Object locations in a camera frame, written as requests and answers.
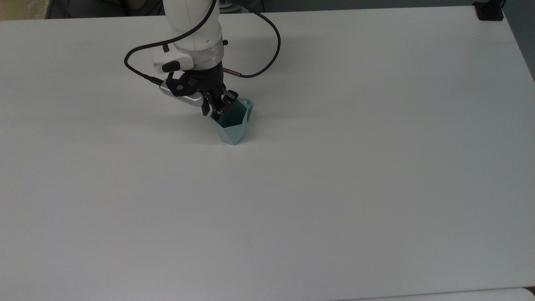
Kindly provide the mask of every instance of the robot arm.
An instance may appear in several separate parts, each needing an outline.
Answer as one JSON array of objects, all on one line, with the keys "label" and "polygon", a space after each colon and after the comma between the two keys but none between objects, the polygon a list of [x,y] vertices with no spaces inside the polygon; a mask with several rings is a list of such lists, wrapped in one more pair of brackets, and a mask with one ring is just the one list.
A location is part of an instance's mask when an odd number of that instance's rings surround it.
[{"label": "robot arm", "polygon": [[[212,0],[164,0],[171,31],[166,40],[182,35],[205,17]],[[152,62],[158,73],[186,70],[207,70],[223,59],[223,36],[216,8],[206,23],[192,35],[151,49]]]},{"label": "robot arm", "polygon": [[[203,115],[206,116],[211,107],[212,118],[215,121],[218,121],[238,98],[236,92],[226,89],[223,83],[223,73],[243,78],[258,76],[273,64],[280,50],[280,34],[276,26],[268,18],[243,4],[243,0],[234,0],[273,27],[277,34],[278,46],[271,62],[257,73],[242,75],[223,68],[223,47],[226,41],[223,40],[221,34],[218,1],[163,0],[171,31],[162,42],[146,44],[130,50],[124,60],[125,65],[131,71],[157,84],[166,95],[201,107]],[[167,79],[151,77],[128,63],[133,53],[143,49],[151,49],[152,62],[156,71],[166,73]],[[177,71],[182,72],[178,79],[173,77]]]}]

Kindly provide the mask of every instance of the white table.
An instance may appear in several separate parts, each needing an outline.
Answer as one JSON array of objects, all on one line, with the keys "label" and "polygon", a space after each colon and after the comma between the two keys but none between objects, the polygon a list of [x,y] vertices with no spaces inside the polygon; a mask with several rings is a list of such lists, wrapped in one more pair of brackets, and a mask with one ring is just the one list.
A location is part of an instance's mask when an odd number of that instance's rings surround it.
[{"label": "white table", "polygon": [[[236,147],[122,63],[164,17],[0,22],[2,300],[327,301],[535,284],[535,84],[472,7],[274,13]],[[276,41],[222,16],[225,65]],[[133,64],[151,72],[148,52]]]}]

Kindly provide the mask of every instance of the black cable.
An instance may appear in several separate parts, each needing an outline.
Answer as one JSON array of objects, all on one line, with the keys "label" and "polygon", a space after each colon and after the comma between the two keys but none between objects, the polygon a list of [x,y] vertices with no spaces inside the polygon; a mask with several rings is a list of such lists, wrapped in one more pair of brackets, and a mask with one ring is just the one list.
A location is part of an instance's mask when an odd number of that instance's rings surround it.
[{"label": "black cable", "polygon": [[164,2],[162,0],[162,4],[160,5],[160,8],[158,9],[158,13],[156,14],[157,16],[160,15],[160,13],[162,12],[162,8],[164,8]]},{"label": "black cable", "polygon": [[181,34],[177,37],[174,37],[172,39],[169,39],[169,40],[165,40],[165,41],[161,41],[161,42],[156,42],[156,43],[151,43],[151,44],[146,44],[146,45],[141,45],[141,46],[137,46],[136,48],[130,50],[126,56],[125,56],[125,60],[124,60],[124,63],[125,63],[125,66],[130,69],[130,71],[134,72],[135,74],[145,78],[146,80],[149,80],[151,83],[153,84],[156,84],[158,86],[160,86],[161,84],[163,84],[163,80],[159,79],[159,78],[156,78],[156,77],[152,77],[152,76],[149,76],[145,73],[142,73],[140,71],[138,71],[136,68],[130,66],[130,64],[128,63],[128,60],[130,59],[130,57],[140,51],[140,50],[143,50],[143,49],[149,49],[149,48],[152,48],[152,47],[158,47],[158,46],[163,46],[163,45],[166,45],[166,44],[169,44],[169,43],[175,43],[176,41],[180,41],[190,35],[192,35],[193,33],[195,33],[196,31],[199,30],[199,28],[201,28],[205,23],[206,21],[208,21],[208,19],[210,18],[210,16],[212,15],[212,12],[213,12],[213,8],[216,7],[216,4],[217,4],[217,1],[218,0],[212,0],[212,4],[210,5],[210,9],[208,9],[208,12],[206,13],[206,16],[204,16],[204,18],[202,19],[202,21],[195,27],[193,27],[190,31],[188,31],[187,33],[185,34]]},{"label": "black cable", "polygon": [[243,78],[253,78],[253,77],[256,77],[256,76],[259,76],[260,74],[264,73],[267,69],[269,69],[269,67],[271,67],[271,65],[273,65],[273,63],[275,62],[275,60],[277,59],[277,56],[279,55],[279,52],[280,52],[280,33],[279,33],[279,30],[277,29],[277,27],[275,26],[275,24],[273,24],[273,22],[271,22],[268,18],[266,18],[264,15],[262,15],[261,13],[257,12],[256,10],[250,8],[249,6],[243,4],[240,0],[233,0],[234,2],[238,3],[241,7],[245,8],[246,10],[249,10],[250,12],[252,12],[253,14],[259,16],[260,18],[262,18],[264,21],[266,21],[269,25],[271,25],[271,27],[273,27],[273,30],[275,31],[276,35],[277,35],[277,51],[275,51],[275,55],[273,55],[273,58],[271,59],[271,61],[266,65],[266,67],[264,67],[264,69],[256,72],[256,73],[253,73],[253,74],[250,74],[250,75],[243,75],[243,74],[240,74],[240,77],[243,77]]},{"label": "black cable", "polygon": [[151,13],[158,7],[158,4],[160,4],[160,3],[162,3],[162,5],[163,5],[163,1],[162,1],[162,0],[158,1],[158,2],[154,5],[154,7],[151,8],[151,9],[149,10],[149,12],[145,14],[145,16],[150,15],[150,14],[151,14]]}]

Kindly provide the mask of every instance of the table surface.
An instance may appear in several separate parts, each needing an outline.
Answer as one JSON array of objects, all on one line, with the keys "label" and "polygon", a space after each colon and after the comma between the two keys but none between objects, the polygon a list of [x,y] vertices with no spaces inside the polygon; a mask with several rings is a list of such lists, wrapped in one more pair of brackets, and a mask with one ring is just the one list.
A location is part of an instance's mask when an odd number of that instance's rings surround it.
[{"label": "table surface", "polygon": [[[5,300],[327,301],[535,284],[535,84],[472,7],[270,13],[238,146],[122,63],[164,17],[0,22]],[[224,63],[276,46],[221,16]],[[148,52],[132,64],[151,72]]]}]

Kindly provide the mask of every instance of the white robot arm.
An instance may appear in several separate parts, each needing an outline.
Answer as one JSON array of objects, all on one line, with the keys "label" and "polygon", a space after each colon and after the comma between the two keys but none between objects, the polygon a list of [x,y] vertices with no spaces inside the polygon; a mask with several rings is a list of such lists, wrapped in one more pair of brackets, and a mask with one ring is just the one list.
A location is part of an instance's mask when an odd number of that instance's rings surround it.
[{"label": "white robot arm", "polygon": [[[269,23],[277,34],[277,51],[271,62],[262,70],[251,75],[223,68],[222,60],[226,41],[223,40],[219,24],[219,0],[163,0],[171,31],[164,41],[142,45],[132,49],[125,57],[125,65],[136,74],[160,86],[160,90],[180,101],[201,107],[207,115],[210,107],[212,118],[218,120],[234,104],[238,94],[227,90],[223,73],[251,78],[266,71],[277,58],[280,50],[280,34],[276,26],[265,16],[234,0]],[[136,51],[150,49],[156,72],[167,74],[162,80],[143,74],[133,68],[128,59]],[[182,72],[175,79],[175,72]]]},{"label": "white robot arm", "polygon": [[[205,17],[212,0],[164,0],[166,17],[171,31],[164,39],[182,35]],[[192,35],[164,47],[151,48],[152,62],[158,73],[186,70],[207,70],[223,59],[223,36],[216,7],[206,23]],[[169,63],[179,62],[180,69]]]}]

